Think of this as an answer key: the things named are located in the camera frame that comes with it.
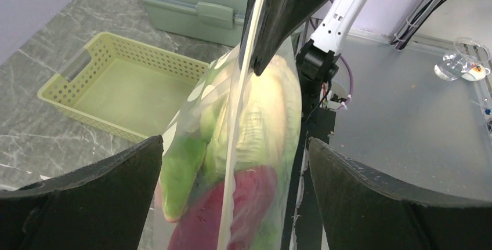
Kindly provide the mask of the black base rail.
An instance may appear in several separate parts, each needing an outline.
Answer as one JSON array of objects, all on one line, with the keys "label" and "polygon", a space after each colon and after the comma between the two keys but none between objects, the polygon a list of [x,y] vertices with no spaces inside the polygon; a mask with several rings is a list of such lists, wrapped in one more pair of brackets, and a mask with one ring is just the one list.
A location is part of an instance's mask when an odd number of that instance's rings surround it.
[{"label": "black base rail", "polygon": [[281,249],[321,249],[323,221],[309,168],[307,149],[310,137],[329,142],[329,135],[335,126],[335,117],[334,112],[318,108],[308,122],[301,124],[301,134],[291,171]]}]

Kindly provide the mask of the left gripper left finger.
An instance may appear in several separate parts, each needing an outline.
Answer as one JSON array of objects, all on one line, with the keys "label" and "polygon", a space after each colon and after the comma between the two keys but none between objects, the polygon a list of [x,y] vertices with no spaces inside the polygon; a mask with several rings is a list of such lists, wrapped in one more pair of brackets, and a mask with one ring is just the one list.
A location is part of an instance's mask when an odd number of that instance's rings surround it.
[{"label": "left gripper left finger", "polygon": [[69,173],[1,191],[2,249],[137,249],[161,169],[152,136]]}]

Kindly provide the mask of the clear plastic storage box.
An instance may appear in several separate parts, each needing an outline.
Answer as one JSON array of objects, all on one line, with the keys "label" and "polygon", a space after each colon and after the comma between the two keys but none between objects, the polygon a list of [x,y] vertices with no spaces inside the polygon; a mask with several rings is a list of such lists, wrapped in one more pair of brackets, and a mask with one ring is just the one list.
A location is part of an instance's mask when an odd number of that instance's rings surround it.
[{"label": "clear plastic storage box", "polygon": [[151,25],[189,38],[236,46],[247,0],[141,0]]}]

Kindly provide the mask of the green cabbage toy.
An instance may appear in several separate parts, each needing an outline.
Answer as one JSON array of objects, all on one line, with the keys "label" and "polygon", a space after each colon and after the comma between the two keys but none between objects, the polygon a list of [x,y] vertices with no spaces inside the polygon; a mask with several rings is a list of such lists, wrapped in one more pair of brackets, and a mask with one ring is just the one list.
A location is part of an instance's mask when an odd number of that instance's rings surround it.
[{"label": "green cabbage toy", "polygon": [[[216,249],[225,188],[229,99],[236,60],[222,56],[163,134],[159,179],[168,249]],[[276,55],[251,74],[238,114],[229,249],[279,249],[301,125],[301,89],[291,60]]]}]

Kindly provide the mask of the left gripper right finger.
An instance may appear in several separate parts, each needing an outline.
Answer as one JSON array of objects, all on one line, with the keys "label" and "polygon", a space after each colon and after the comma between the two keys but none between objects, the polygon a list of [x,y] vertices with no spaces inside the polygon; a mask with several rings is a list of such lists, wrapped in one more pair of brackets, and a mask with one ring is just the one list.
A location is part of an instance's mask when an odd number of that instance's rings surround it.
[{"label": "left gripper right finger", "polygon": [[308,141],[330,249],[490,249],[491,202],[419,187]]}]

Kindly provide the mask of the clear polka dot zip bag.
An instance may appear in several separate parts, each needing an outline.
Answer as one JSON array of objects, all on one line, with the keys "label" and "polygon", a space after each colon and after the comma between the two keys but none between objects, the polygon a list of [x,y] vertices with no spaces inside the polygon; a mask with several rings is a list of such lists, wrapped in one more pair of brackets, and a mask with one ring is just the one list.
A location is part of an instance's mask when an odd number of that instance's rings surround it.
[{"label": "clear polka dot zip bag", "polygon": [[280,249],[301,128],[285,0],[248,0],[241,42],[214,60],[163,134],[154,249]]}]

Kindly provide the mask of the green perforated plastic basket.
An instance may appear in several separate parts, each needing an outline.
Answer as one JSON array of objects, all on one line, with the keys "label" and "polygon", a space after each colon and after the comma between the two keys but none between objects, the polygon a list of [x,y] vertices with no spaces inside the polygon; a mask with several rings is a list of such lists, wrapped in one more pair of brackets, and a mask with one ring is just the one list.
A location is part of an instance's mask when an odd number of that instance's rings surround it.
[{"label": "green perforated plastic basket", "polygon": [[37,95],[69,118],[138,143],[165,132],[208,67],[100,32]]}]

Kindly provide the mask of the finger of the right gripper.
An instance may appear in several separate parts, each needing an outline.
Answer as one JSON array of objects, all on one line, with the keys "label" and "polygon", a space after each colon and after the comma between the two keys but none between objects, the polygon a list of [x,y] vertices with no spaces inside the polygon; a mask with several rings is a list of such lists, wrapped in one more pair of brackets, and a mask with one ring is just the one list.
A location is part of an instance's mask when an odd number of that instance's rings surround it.
[{"label": "finger of the right gripper", "polygon": [[249,68],[260,76],[280,45],[328,0],[264,0]]}]

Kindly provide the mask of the clear glass cup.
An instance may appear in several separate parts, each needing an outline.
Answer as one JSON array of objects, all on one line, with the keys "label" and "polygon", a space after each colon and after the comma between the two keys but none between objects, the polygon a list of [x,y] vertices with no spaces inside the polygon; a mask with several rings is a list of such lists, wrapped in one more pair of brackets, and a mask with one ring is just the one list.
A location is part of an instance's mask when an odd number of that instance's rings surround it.
[{"label": "clear glass cup", "polygon": [[459,37],[453,42],[453,48],[435,64],[434,72],[445,81],[459,78],[480,81],[491,73],[491,69],[486,67],[490,60],[491,51],[487,46],[473,38]]}]

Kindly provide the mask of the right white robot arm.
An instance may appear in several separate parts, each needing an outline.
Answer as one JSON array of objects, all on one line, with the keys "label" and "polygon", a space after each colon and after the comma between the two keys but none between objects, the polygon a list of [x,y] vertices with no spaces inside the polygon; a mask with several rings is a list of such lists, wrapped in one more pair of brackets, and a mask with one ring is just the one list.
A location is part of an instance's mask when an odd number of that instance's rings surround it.
[{"label": "right white robot arm", "polygon": [[[280,45],[328,0],[247,0],[238,66],[261,75]],[[345,39],[367,0],[333,0],[296,56],[302,112],[309,120],[321,104],[321,86],[338,71]]]}]

